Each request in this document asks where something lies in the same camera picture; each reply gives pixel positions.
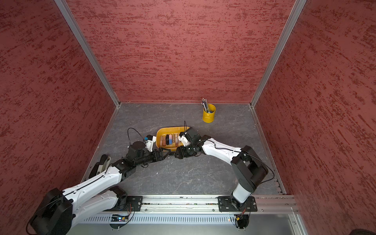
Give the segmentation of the corner aluminium post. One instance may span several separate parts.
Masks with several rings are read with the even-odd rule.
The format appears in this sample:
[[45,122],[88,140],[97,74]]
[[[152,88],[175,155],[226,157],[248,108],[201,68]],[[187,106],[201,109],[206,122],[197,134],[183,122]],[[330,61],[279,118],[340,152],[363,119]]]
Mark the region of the corner aluminium post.
[[80,44],[81,48],[83,49],[86,57],[88,58],[89,62],[91,63],[93,69],[95,70],[96,74],[98,75],[99,79],[101,80],[105,90],[107,91],[108,95],[112,99],[116,108],[119,108],[121,102],[116,95],[113,87],[111,86],[110,82],[108,81],[105,72],[103,71],[101,65],[99,64],[93,50],[89,46],[82,30],[80,29],[77,21],[75,20],[73,13],[71,12],[68,4],[64,0],[55,0],[54,1],[60,10],[61,14],[63,15],[65,21],[67,22],[68,26],[70,27],[72,33],[74,34],[75,38],[77,39],[78,43]]
[[273,72],[273,69],[274,67],[276,66],[277,62],[278,62],[278,59],[281,55],[281,53],[283,52],[284,50],[284,47],[296,25],[296,22],[304,8],[306,4],[306,0],[296,0],[294,5],[293,5],[293,8],[291,10],[291,13],[287,19],[287,22],[283,28],[283,31],[280,35],[280,38],[277,42],[277,45],[272,53],[272,56],[269,60],[269,63],[265,69],[265,72],[260,80],[260,83],[256,89],[256,92],[252,98],[252,101],[250,102],[250,107],[251,108],[255,108],[256,104],[257,104],[257,101],[259,100],[261,94],[262,94],[262,91],[264,90],[269,78],[270,78],[270,75],[272,74]]

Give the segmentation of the aluminium front rail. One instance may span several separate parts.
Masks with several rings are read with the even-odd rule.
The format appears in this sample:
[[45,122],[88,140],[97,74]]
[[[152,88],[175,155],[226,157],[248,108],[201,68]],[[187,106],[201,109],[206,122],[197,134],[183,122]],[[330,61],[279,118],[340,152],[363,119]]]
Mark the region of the aluminium front rail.
[[144,194],[142,204],[126,219],[116,211],[84,220],[70,235],[306,235],[292,195],[255,195],[243,214],[232,211],[219,195]]

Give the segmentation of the yellow pen bucket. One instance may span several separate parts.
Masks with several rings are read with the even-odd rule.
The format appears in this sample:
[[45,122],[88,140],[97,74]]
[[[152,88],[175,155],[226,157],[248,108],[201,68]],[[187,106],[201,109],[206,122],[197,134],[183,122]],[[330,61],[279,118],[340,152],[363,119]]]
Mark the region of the yellow pen bucket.
[[208,113],[205,110],[203,110],[202,119],[205,123],[212,123],[214,122],[216,107],[213,104],[208,104],[208,106],[210,112]]

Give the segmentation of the left corner aluminium post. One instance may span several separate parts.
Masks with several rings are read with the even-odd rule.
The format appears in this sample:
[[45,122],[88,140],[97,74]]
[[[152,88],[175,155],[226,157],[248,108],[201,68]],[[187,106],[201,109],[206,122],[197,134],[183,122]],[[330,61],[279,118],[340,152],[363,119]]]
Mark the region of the left corner aluminium post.
[[105,90],[107,91],[108,95],[112,99],[116,108],[119,108],[121,102],[116,95],[113,87],[111,86],[110,82],[108,81],[105,72],[103,71],[101,65],[99,64],[93,50],[89,46],[82,30],[80,29],[77,21],[75,20],[73,13],[71,12],[68,4],[64,0],[55,0],[54,1],[60,10],[61,14],[63,15],[65,21],[67,22],[68,26],[70,27],[72,33],[74,34],[75,38],[77,39],[78,43],[80,44],[81,48],[83,49],[86,57],[88,58],[89,62],[91,63],[93,69],[95,70],[96,74],[98,75],[99,79],[101,80]]

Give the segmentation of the yellow storage tray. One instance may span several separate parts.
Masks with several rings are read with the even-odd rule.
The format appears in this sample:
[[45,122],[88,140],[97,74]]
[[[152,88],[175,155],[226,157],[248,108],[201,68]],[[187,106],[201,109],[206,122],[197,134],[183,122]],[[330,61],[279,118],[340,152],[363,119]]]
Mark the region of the yellow storage tray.
[[188,130],[188,127],[178,126],[178,127],[165,127],[157,131],[156,135],[156,147],[166,148],[171,151],[176,151],[183,143],[179,139],[181,132]]

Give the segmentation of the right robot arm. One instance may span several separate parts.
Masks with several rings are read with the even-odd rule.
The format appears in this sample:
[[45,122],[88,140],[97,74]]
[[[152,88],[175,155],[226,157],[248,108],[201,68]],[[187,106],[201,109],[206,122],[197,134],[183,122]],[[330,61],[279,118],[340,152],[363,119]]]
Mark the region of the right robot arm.
[[178,159],[194,157],[202,153],[231,165],[238,181],[231,194],[235,207],[242,206],[269,173],[267,165],[249,146],[243,148],[228,146],[207,135],[200,136],[193,128],[181,132],[178,140],[183,144],[176,149],[175,157]]

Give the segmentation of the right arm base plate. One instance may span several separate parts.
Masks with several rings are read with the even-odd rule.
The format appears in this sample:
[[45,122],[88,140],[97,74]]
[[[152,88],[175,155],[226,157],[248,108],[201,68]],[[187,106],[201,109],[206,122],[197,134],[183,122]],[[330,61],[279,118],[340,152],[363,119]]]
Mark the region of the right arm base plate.
[[219,196],[218,207],[220,212],[257,212],[257,204],[254,197],[249,196],[245,202],[240,203],[232,196]]

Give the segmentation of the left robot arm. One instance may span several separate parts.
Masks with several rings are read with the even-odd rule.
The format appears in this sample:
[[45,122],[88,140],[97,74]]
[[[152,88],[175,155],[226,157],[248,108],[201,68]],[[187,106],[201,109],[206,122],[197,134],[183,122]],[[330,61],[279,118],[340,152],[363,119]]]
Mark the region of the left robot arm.
[[170,150],[148,149],[144,142],[134,142],[122,159],[105,171],[76,186],[49,191],[27,223],[38,235],[65,235],[68,231],[99,212],[127,207],[127,193],[117,184],[132,175],[136,167],[163,161]]

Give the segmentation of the pens in bucket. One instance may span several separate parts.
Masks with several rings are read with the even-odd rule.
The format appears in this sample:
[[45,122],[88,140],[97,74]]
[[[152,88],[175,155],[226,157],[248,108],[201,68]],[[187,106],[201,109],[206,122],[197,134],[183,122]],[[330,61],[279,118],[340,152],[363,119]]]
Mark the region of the pens in bucket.
[[201,100],[201,104],[202,104],[202,106],[203,106],[204,112],[206,112],[206,113],[211,113],[211,111],[210,111],[210,107],[209,107],[209,104],[208,104],[208,102],[207,102],[206,99],[202,99],[202,100]]

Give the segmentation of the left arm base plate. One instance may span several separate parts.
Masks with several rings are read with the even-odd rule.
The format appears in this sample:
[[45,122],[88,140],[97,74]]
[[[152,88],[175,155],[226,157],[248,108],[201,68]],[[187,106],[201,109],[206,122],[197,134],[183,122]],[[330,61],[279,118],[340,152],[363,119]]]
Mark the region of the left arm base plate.
[[143,205],[143,198],[144,197],[140,196],[140,195],[128,196],[122,211],[139,212],[141,210],[142,205]]

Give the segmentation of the right corner aluminium post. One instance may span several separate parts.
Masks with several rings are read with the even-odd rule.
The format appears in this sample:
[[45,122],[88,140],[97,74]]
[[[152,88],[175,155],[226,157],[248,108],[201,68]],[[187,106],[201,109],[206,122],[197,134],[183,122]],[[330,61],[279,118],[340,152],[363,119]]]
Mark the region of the right corner aluminium post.
[[278,59],[281,55],[281,53],[283,52],[284,50],[284,47],[296,25],[296,22],[304,8],[306,4],[306,0],[296,0],[294,5],[293,5],[293,8],[291,10],[291,13],[287,19],[287,22],[283,28],[283,31],[280,35],[280,38],[277,42],[277,45],[272,53],[272,56],[269,60],[269,63],[265,69],[265,72],[260,80],[260,83],[256,89],[256,92],[252,98],[252,101],[250,102],[250,107],[251,108],[255,108],[256,104],[257,104],[257,101],[259,100],[261,94],[262,94],[262,91],[264,90],[269,78],[270,78],[270,75],[272,74],[273,72],[273,69],[274,67],[276,66],[277,62],[278,62]]

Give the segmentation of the grey black stapler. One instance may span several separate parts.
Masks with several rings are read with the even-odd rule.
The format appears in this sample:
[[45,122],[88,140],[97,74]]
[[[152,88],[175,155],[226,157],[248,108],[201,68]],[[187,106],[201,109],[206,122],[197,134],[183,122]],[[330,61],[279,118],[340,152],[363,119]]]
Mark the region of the grey black stapler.
[[103,154],[100,158],[100,161],[95,163],[94,167],[92,168],[89,174],[89,179],[106,171],[110,165],[110,162],[111,162],[111,157],[106,154]]

